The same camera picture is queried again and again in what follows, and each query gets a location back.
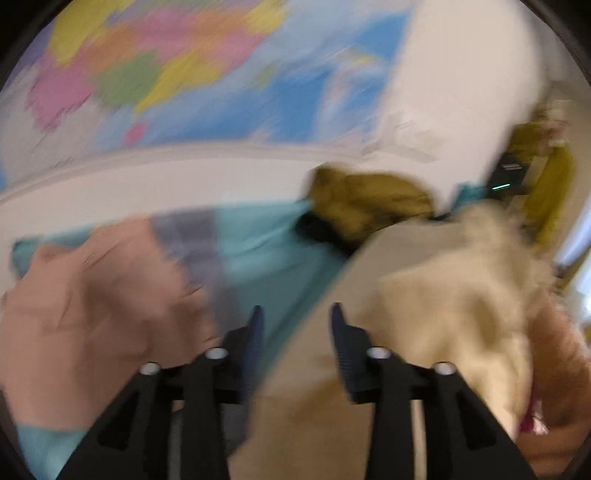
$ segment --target world map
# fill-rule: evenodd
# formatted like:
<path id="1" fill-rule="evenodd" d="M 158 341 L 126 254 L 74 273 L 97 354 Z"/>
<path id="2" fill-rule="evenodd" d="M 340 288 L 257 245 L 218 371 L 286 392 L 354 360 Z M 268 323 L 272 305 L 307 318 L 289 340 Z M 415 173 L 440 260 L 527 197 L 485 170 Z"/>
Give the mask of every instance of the world map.
<path id="1" fill-rule="evenodd" d="M 73 0 L 0 93 L 5 183 L 122 148 L 195 141 L 359 151 L 373 139 L 413 6 Z"/>

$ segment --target black device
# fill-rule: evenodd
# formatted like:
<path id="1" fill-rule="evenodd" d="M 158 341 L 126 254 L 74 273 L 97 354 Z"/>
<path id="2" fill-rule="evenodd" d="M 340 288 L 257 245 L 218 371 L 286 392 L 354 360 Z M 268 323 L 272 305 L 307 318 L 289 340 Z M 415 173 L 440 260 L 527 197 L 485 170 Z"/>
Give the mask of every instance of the black device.
<path id="1" fill-rule="evenodd" d="M 486 182 L 486 198 L 502 200 L 526 194 L 522 184 L 529 168 L 513 153 L 503 153 Z"/>

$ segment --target white wall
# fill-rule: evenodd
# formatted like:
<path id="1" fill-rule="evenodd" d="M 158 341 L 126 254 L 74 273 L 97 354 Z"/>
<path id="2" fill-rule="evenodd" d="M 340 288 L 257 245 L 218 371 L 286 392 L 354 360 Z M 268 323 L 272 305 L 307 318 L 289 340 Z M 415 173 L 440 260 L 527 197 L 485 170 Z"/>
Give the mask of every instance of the white wall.
<path id="1" fill-rule="evenodd" d="M 544 87 L 531 23 L 518 0 L 423 0 L 385 101 L 381 150 L 357 167 L 416 178 L 441 208 L 458 182 L 484 180 L 511 127 L 527 118 Z M 392 140 L 401 111 L 419 131 L 441 139 L 434 161 L 401 154 Z M 154 210 L 294 199 L 311 168 L 351 160 L 312 150 L 229 152 L 186 146 L 117 154 L 100 167 L 6 192 L 0 197 L 0 291 L 12 282 L 8 252 L 22 235 Z"/>

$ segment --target olive green cloth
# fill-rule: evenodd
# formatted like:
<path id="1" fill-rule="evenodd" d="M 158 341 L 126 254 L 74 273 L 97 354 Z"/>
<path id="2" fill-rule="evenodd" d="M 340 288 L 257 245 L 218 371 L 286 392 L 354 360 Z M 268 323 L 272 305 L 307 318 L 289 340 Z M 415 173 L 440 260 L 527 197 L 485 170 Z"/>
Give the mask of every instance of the olive green cloth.
<path id="1" fill-rule="evenodd" d="M 522 163 L 532 163 L 540 156 L 542 138 L 543 132 L 537 122 L 516 125 L 507 151 L 513 153 Z"/>
<path id="2" fill-rule="evenodd" d="M 433 213 L 429 194 L 388 173 L 349 173 L 322 165 L 308 193 L 312 211 L 351 245 L 401 220 Z"/>

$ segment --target teal cloth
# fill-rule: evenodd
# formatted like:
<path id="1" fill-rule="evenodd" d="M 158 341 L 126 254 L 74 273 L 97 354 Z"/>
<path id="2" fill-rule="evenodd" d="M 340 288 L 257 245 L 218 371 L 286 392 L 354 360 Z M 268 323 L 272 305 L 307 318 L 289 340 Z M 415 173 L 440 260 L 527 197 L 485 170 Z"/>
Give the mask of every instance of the teal cloth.
<path id="1" fill-rule="evenodd" d="M 18 443 L 37 480 L 55 480 L 66 461 L 86 435 L 85 431 L 57 432 L 17 425 Z"/>
<path id="2" fill-rule="evenodd" d="M 247 318 L 253 305 L 265 310 L 263 375 L 346 262 L 330 245 L 295 233 L 309 209 L 309 202 L 215 209 L 218 253 L 239 314 Z"/>
<path id="3" fill-rule="evenodd" d="M 39 235 L 21 238 L 12 246 L 11 261 L 18 278 L 23 278 L 31 267 L 31 259 L 39 244 L 52 243 L 68 248 L 77 248 L 88 240 L 94 225 L 82 226 L 74 230 L 54 235 Z"/>
<path id="4" fill-rule="evenodd" d="M 469 203 L 478 202 L 486 197 L 486 189 L 482 185 L 472 183 L 460 183 L 457 186 L 457 197 L 454 202 L 451 214 L 457 213 L 462 207 Z"/>

